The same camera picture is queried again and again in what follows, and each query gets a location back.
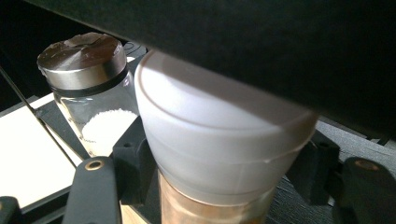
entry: white cylindrical container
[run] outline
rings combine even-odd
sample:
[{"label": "white cylindrical container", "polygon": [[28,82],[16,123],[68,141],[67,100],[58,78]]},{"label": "white cylindrical container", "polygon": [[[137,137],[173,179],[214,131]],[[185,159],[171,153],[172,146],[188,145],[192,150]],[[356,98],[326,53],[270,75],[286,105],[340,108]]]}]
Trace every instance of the white cylindrical container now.
[{"label": "white cylindrical container", "polygon": [[134,83],[162,174],[201,203],[269,192],[315,130],[313,112],[160,52],[145,56]]}]

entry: silver jar lid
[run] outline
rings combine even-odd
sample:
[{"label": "silver jar lid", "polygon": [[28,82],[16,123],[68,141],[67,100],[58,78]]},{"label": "silver jar lid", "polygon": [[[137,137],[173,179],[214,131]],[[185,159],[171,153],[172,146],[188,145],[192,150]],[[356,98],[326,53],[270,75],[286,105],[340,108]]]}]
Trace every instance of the silver jar lid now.
[{"label": "silver jar lid", "polygon": [[53,90],[79,91],[115,79],[126,66],[122,44],[110,35],[76,35],[47,47],[38,68]]}]

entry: salt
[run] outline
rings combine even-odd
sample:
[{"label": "salt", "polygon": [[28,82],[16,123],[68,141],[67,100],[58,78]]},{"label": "salt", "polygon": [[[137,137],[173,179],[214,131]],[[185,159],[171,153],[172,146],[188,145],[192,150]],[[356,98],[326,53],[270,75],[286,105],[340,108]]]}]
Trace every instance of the salt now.
[{"label": "salt", "polygon": [[95,115],[82,129],[84,147],[91,156],[109,156],[136,118],[133,112],[122,109]]}]

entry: white countertop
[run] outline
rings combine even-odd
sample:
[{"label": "white countertop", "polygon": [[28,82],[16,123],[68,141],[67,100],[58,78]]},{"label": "white countertop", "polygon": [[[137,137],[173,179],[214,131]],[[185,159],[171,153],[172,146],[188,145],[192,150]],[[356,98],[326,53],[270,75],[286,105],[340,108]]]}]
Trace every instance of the white countertop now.
[{"label": "white countertop", "polygon": [[[51,100],[49,94],[31,106],[38,108]],[[80,163],[75,155],[73,161]],[[0,196],[16,197],[24,207],[70,186],[74,172],[26,106],[0,118]]]}]

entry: black plastic bracket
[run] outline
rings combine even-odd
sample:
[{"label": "black plastic bracket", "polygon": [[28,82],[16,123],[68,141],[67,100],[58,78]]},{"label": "black plastic bracket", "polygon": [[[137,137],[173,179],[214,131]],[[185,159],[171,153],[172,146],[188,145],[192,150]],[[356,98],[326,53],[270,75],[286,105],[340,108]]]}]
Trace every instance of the black plastic bracket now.
[{"label": "black plastic bracket", "polygon": [[113,147],[113,160],[121,203],[129,205],[144,203],[156,162],[146,140],[140,116]]},{"label": "black plastic bracket", "polygon": [[121,223],[113,160],[95,157],[82,162],[67,200],[63,224]]},{"label": "black plastic bracket", "polygon": [[335,223],[396,223],[396,181],[387,168],[374,161],[349,158],[341,181],[341,194],[334,196]]},{"label": "black plastic bracket", "polygon": [[14,197],[0,197],[0,224],[18,224],[22,221],[21,209]]},{"label": "black plastic bracket", "polygon": [[316,131],[286,173],[291,184],[308,204],[328,203],[330,195],[325,188],[326,182],[329,172],[337,168],[339,151],[339,146]]}]

